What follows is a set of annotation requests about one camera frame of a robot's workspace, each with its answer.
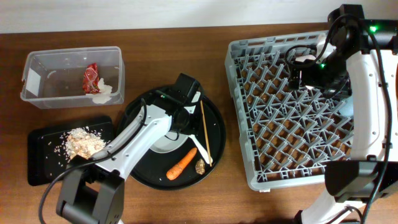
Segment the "grey plate with food scraps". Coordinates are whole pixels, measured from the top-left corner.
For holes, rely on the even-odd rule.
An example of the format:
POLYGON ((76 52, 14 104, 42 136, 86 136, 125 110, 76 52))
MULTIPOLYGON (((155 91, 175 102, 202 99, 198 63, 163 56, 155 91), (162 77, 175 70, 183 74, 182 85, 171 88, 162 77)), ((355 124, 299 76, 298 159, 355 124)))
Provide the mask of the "grey plate with food scraps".
POLYGON ((153 143, 150 150, 159 154, 169 153, 181 147, 187 139, 188 136, 184 134, 178 136, 177 133, 168 133, 153 143))

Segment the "wooden chopstick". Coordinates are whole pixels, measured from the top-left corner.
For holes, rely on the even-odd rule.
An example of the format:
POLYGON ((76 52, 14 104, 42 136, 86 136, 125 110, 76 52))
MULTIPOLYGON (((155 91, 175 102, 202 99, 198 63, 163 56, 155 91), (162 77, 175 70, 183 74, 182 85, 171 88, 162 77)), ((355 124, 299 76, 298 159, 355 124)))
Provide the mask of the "wooden chopstick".
POLYGON ((213 159, 211 158, 210 144, 209 144, 209 139, 208 139, 208 131, 207 131, 207 128, 206 128, 206 119, 205 119, 205 112, 204 112, 204 106, 203 106, 203 101, 202 100, 200 101, 200 108, 201 108, 201 115, 202 115, 202 122, 203 122, 203 129, 204 129, 206 150, 207 150, 207 153, 208 153, 209 165, 210 165, 210 167, 212 167, 213 159))

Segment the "pink saucer bowl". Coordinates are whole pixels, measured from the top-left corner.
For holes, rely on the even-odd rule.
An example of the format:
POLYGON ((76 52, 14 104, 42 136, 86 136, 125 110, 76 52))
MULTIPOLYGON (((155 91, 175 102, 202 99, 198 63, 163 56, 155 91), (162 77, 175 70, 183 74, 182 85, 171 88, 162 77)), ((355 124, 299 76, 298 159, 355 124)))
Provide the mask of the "pink saucer bowl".
POLYGON ((311 60, 311 61, 313 61, 313 60, 315 60, 315 59, 316 59, 316 56, 314 56, 314 55, 303 55, 303 56, 296 57, 296 58, 295 58, 295 61, 296 61, 296 62, 304 62, 304 61, 306 61, 306 60, 311 60))

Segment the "white plastic fork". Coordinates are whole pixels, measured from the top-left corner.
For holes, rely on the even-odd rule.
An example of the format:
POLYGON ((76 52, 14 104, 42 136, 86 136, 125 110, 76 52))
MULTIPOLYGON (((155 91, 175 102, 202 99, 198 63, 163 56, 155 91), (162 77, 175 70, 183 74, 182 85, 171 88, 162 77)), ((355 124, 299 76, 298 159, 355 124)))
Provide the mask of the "white plastic fork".
POLYGON ((209 164, 210 166, 212 165, 213 159, 209 156, 207 150, 201 145, 201 143, 198 141, 196 136, 194 134, 191 134, 188 136, 193 143, 196 145, 197 149, 199 150, 203 160, 209 164))

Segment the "brown walnut shell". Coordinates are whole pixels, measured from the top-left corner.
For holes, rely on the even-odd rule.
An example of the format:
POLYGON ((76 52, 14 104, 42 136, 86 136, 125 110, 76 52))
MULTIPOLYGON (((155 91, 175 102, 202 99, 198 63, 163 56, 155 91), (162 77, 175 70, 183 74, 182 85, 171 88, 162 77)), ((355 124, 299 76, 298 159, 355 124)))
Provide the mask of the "brown walnut shell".
POLYGON ((195 171, 197 174, 203 175, 205 173, 205 161, 203 159, 199 159, 195 165, 195 171))

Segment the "orange carrot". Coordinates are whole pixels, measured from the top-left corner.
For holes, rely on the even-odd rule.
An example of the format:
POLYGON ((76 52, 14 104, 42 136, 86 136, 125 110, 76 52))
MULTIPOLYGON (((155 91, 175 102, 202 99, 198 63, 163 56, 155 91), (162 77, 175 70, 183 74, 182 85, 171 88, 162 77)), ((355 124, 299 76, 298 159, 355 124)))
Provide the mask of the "orange carrot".
POLYGON ((171 169, 169 169, 166 173, 166 177, 169 180, 175 180, 189 165, 192 159, 195 157, 197 153, 197 148, 192 148, 186 155, 183 157, 177 164, 175 164, 171 169))

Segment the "red snack wrapper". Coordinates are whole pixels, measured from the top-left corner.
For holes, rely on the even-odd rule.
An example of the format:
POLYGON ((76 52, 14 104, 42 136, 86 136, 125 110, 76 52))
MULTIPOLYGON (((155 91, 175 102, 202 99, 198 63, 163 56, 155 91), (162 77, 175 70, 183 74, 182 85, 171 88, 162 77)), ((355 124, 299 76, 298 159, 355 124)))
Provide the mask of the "red snack wrapper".
POLYGON ((87 94, 97 94, 100 92, 98 66, 96 63, 88 65, 83 76, 83 90, 87 94))

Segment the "blue plastic cup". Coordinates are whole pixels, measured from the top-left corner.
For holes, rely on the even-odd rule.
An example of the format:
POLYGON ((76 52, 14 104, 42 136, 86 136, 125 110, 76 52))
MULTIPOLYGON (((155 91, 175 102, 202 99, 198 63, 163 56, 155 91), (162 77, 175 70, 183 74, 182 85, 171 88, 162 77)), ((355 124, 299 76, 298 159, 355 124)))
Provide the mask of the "blue plastic cup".
POLYGON ((343 106, 338 110, 342 116, 352 118, 354 116, 353 96, 342 99, 343 106))

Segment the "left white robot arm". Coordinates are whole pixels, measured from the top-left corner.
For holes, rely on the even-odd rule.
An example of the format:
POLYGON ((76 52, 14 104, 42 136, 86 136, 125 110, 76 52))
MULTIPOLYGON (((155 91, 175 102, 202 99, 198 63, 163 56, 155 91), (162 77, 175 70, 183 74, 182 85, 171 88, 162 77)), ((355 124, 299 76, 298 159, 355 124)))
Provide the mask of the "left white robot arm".
POLYGON ((201 93, 161 93, 141 102, 133 121, 92 158, 75 156, 63 180, 56 213, 71 223, 120 223, 125 181, 136 164, 169 132, 195 139, 194 110, 201 93))

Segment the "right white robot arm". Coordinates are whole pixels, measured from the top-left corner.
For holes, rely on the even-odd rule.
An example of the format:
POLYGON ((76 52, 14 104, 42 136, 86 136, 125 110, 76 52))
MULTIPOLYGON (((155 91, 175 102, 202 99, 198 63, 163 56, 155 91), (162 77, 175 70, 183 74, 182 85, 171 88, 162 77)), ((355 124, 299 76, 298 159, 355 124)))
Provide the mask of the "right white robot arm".
POLYGON ((296 214, 299 223, 339 223, 351 212, 366 221, 371 205, 397 192, 397 22, 351 14, 331 20, 315 59, 289 62, 289 87, 353 99, 351 159, 331 161, 325 191, 296 214))

